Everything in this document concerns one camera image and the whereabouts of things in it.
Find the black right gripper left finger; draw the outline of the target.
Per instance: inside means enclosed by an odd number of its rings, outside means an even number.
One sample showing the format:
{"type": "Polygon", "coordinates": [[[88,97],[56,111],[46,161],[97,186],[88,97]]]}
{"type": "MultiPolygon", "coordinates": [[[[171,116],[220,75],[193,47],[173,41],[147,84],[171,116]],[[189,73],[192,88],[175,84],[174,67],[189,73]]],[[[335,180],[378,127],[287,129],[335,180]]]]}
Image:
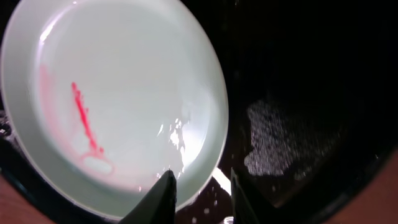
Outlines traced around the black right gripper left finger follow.
{"type": "Polygon", "coordinates": [[[177,181],[168,170],[119,224],[174,224],[176,201],[177,181]]]}

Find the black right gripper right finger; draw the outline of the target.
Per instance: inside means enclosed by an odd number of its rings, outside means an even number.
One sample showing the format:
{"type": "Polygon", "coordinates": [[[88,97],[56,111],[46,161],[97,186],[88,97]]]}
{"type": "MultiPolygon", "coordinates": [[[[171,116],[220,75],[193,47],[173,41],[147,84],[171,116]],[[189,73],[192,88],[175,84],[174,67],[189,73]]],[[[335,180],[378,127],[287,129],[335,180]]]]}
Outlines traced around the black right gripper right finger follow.
{"type": "Polygon", "coordinates": [[[278,223],[277,209],[239,170],[231,169],[231,201],[234,224],[278,223]]]}

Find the mint green plate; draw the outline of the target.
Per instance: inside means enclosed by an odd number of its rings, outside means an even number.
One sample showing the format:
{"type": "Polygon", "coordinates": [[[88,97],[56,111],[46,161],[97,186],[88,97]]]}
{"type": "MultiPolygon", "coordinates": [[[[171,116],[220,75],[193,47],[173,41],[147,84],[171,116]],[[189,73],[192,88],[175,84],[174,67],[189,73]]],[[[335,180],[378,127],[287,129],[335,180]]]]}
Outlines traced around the mint green plate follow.
{"type": "Polygon", "coordinates": [[[191,205],[223,153],[223,72],[180,1],[20,1],[2,40],[1,84],[29,162],[101,217],[125,217],[168,170],[177,210],[191,205]]]}

